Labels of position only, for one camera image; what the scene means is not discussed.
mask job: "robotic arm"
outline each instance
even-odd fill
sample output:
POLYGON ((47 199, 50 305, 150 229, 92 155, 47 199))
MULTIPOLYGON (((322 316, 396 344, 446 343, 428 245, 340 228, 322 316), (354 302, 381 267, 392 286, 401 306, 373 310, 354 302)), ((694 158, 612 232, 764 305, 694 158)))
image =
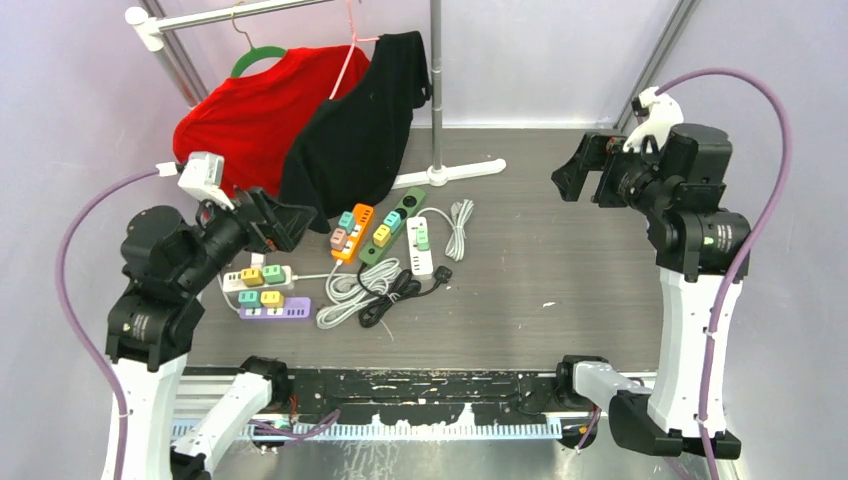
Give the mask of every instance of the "robotic arm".
MULTIPOLYGON (((289 398, 286 365, 251 357, 206 419, 169 449, 177 386, 204 313, 197 295, 241 250, 292 251, 316 214, 261 189, 222 197, 222 167, 222 157, 196 153, 183 170, 180 186, 201 200, 196 225, 173 207, 153 207, 130 221, 121 245, 129 284, 109 312, 106 354, 128 404, 124 479, 211 478, 247 421, 289 398)), ((113 478, 119 448, 117 401, 112 410, 104 479, 113 478)))
MULTIPOLYGON (((587 133, 574 156, 554 171, 562 199, 577 201, 589 171, 601 171, 592 202, 645 215, 663 293, 660 365, 653 390, 617 373, 599 357, 566 356, 568 392, 605 409, 615 442, 654 456, 703 455, 698 421, 700 379, 710 309, 719 284, 751 228, 719 207, 732 146, 716 128, 681 123, 667 94, 648 89, 633 107, 649 115, 630 137, 587 133)), ((722 381, 727 325, 747 274, 747 258, 724 303, 713 335, 715 360, 705 427, 717 458, 736 459, 741 443, 726 429, 722 381)))

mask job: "clothes hanger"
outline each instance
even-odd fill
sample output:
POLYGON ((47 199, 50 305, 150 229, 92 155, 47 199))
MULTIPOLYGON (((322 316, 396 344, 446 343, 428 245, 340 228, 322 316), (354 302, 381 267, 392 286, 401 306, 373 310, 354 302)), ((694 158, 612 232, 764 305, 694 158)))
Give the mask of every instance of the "clothes hanger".
POLYGON ((342 71, 339 72, 339 78, 336 79, 336 86, 333 87, 333 93, 330 94, 330 100, 332 100, 336 96, 336 92, 339 91, 339 85, 342 83, 342 78, 344 78, 344 72, 347 70, 347 65, 350 63, 350 57, 353 55, 353 49, 356 48, 357 42, 376 42, 380 39, 380 37, 374 38, 359 38, 356 34, 356 22, 353 21, 353 7, 350 5, 350 0, 345 0, 347 2, 347 21, 350 24, 350 32, 353 35, 353 39, 350 42, 350 50, 347 51, 347 57, 345 57, 345 63, 342 65, 342 71))
MULTIPOLYGON (((244 3, 244 0, 239 0, 235 5, 233 5, 233 7, 237 7, 242 3, 244 3)), ((242 57, 236 62, 235 66, 233 66, 233 71, 230 72, 231 77, 240 77, 245 70, 260 60, 265 60, 266 58, 283 58, 286 54, 286 50, 280 47, 254 47, 253 42, 250 40, 250 35, 248 35, 248 33, 244 30, 239 30, 236 26, 236 17, 234 13, 230 14, 230 21, 233 24, 233 29, 244 35, 245 38, 247 38, 247 44, 250 45, 250 50, 242 55, 242 57)))

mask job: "green power strip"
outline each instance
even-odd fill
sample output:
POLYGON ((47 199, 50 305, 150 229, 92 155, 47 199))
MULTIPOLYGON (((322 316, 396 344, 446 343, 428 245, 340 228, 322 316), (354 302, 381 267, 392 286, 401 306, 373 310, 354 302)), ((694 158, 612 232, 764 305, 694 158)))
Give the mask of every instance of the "green power strip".
POLYGON ((403 234, 406 219, 414 216, 419 210, 421 210, 421 206, 424 204, 424 197, 426 196, 427 194, 424 193, 424 190, 421 190, 418 187, 412 187, 407 190, 406 194, 404 194, 403 198, 395 207, 395 211, 400 214, 401 218, 398 229, 383 247, 374 245, 373 239, 369 240, 368 243, 366 243, 359 251, 359 259, 366 265, 376 265, 380 260, 382 260, 386 252, 392 249, 392 245, 394 245, 395 241, 403 234))

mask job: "gray wood grain tabletop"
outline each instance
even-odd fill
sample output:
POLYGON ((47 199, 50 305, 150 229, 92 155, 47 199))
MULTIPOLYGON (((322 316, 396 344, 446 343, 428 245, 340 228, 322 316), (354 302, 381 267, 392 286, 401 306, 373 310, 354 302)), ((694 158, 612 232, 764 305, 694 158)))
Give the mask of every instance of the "gray wood grain tabletop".
MULTIPOLYGON (((605 356, 620 370, 656 369, 662 299, 644 217, 591 204, 597 177, 571 204, 550 181, 581 136, 572 130, 446 130, 446 165, 500 157, 507 168, 424 187, 425 206, 446 212, 455 201, 474 201, 466 257, 460 263, 444 257, 448 225, 428 215, 434 263, 454 276, 427 297, 395 305, 385 317, 391 336, 381 325, 363 329, 355 317, 332 330, 319 330, 314 321, 245 323, 213 285, 203 295, 207 312, 190 363, 237 365, 256 354, 290 366, 552 369, 564 354, 588 354, 605 356)), ((413 129, 402 172, 429 162, 430 132, 413 129)), ((377 218, 402 195, 392 192, 377 206, 377 218)), ((408 266, 405 239, 391 256, 408 266)), ((293 253, 268 262, 291 265, 295 274, 327 273, 333 266, 328 236, 309 232, 293 253)), ((233 269, 247 263, 245 254, 233 269)), ((323 292, 323 280, 301 280, 294 290, 319 306, 329 303, 323 292)))

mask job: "metal pole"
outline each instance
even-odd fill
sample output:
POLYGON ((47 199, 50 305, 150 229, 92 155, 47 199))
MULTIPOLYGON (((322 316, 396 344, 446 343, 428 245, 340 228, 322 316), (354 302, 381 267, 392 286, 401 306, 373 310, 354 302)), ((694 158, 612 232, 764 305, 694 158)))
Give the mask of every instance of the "metal pole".
POLYGON ((623 132, 627 127, 627 123, 633 118, 630 101, 654 82, 657 73, 659 73, 660 68, 662 68, 668 55, 674 48, 674 44, 677 43, 677 39, 686 27, 689 17, 691 17, 700 3, 701 0, 679 0, 677 2, 657 44, 654 46, 654 51, 651 52, 648 63, 645 64, 642 73, 639 74, 639 78, 630 91, 630 96, 627 97, 627 102, 621 110, 621 114, 618 116, 618 120, 615 122, 613 128, 623 132))
MULTIPOLYGON (((154 17, 165 17, 165 10, 159 0, 139 0, 139 4, 154 17)), ((206 89, 203 79, 200 78, 200 74, 194 68, 191 57, 175 32, 164 32, 162 41, 165 44, 165 51, 170 56, 170 61, 162 58, 158 53, 157 58, 177 85, 177 88, 180 89, 180 93, 183 94, 189 106, 197 105, 209 96, 209 90, 206 89)))
POLYGON ((442 0, 430 0, 430 69, 433 76, 433 170, 442 169, 442 0))
POLYGON ((156 27, 160 31, 177 30, 180 28, 196 27, 208 23, 221 22, 233 17, 249 17, 261 13, 276 12, 289 8, 303 7, 330 0, 266 0, 264 2, 248 3, 236 7, 212 10, 211 12, 192 13, 182 17, 160 18, 156 20, 156 27))

